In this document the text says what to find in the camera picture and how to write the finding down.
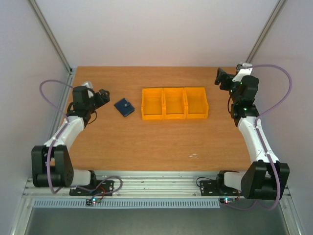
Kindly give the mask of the blue card holder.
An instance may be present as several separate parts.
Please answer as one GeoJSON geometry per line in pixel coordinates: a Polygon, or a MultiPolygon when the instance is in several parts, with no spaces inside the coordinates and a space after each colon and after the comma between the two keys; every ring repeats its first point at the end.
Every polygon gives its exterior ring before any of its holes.
{"type": "Polygon", "coordinates": [[[129,116],[135,111],[134,106],[126,98],[122,98],[121,100],[116,102],[114,106],[123,117],[129,116]]]}

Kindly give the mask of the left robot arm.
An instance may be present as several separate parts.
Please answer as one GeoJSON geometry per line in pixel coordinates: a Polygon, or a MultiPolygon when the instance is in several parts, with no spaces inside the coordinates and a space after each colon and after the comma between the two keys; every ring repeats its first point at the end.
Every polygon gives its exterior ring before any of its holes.
{"type": "Polygon", "coordinates": [[[67,108],[65,119],[56,133],[43,145],[31,151],[32,179],[37,188],[81,186],[87,195],[98,191],[98,182],[90,170],[74,169],[69,150],[78,135],[91,123],[91,115],[110,101],[110,92],[100,89],[95,92],[87,84],[72,90],[72,102],[67,108]]]}

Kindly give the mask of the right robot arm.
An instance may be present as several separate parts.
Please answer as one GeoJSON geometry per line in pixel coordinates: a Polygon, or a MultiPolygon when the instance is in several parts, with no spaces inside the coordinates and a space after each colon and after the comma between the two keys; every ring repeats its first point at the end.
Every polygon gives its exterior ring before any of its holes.
{"type": "Polygon", "coordinates": [[[216,178],[216,190],[227,194],[237,190],[246,199],[281,199],[290,168],[274,154],[262,128],[260,114],[254,104],[259,79],[251,75],[250,64],[238,65],[235,74],[217,70],[215,85],[229,92],[230,115],[241,132],[251,160],[245,173],[220,171],[216,178]]]}

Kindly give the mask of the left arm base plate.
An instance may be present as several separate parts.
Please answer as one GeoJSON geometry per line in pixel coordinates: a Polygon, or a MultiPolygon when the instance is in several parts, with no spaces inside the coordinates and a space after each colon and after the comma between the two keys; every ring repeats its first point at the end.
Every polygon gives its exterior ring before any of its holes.
{"type": "Polygon", "coordinates": [[[114,190],[114,181],[106,180],[101,183],[101,185],[96,188],[96,186],[100,183],[100,180],[96,182],[95,185],[89,184],[86,186],[76,186],[75,188],[71,188],[69,191],[70,196],[87,196],[91,197],[96,194],[112,196],[112,191],[114,190]]]}

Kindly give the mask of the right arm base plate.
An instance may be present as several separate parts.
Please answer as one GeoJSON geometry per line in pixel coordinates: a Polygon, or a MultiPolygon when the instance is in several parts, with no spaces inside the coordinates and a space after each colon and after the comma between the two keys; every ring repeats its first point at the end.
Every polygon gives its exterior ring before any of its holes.
{"type": "Polygon", "coordinates": [[[239,195],[238,191],[233,188],[218,188],[216,180],[201,180],[197,182],[197,186],[200,189],[201,196],[237,197],[239,195]]]}

